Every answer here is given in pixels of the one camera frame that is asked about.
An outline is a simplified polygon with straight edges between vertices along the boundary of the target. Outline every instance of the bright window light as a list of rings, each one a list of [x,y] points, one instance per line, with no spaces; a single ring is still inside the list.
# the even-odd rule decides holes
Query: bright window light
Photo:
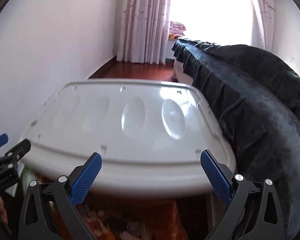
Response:
[[[252,0],[171,0],[170,20],[187,38],[220,45],[251,45]]]

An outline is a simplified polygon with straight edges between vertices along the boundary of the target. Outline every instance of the dark blue blanket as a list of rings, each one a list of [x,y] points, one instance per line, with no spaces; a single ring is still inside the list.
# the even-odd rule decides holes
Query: dark blue blanket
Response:
[[[274,89],[274,85],[271,87],[263,80],[269,79],[268,69],[272,65],[258,70],[259,65],[255,63],[254,70],[249,71],[245,64],[240,64],[244,62],[240,59],[241,53],[232,52],[237,58],[225,60],[222,57],[227,53],[217,48],[210,43],[178,40],[173,50],[177,59],[184,63],[184,73],[194,78],[193,86],[201,90],[210,104],[236,155],[239,172],[248,180],[271,179],[274,182],[282,208],[285,237],[292,239],[300,229],[300,120],[288,108],[291,105],[278,98],[282,90]],[[258,54],[255,61],[274,56],[254,49],[249,50],[249,56]],[[258,78],[253,78],[254,73],[260,74]]]

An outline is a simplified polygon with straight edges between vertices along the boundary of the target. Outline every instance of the white plastic lid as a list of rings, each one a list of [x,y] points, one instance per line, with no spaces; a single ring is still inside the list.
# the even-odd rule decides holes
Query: white plastic lid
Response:
[[[170,82],[97,79],[67,84],[49,98],[21,139],[23,161],[56,180],[98,152],[102,169],[91,190],[164,198],[212,190],[200,165],[209,149],[234,172],[235,157],[207,101],[194,87]]]

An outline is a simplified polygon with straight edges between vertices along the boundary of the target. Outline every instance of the sheer curtain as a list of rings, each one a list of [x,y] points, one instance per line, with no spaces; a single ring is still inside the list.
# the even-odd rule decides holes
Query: sheer curtain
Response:
[[[118,61],[165,63],[170,0],[124,0]]]
[[[170,19],[191,39],[220,45],[251,45],[252,0],[171,0]]]
[[[274,38],[274,0],[253,0],[258,26],[258,47],[272,51]]]

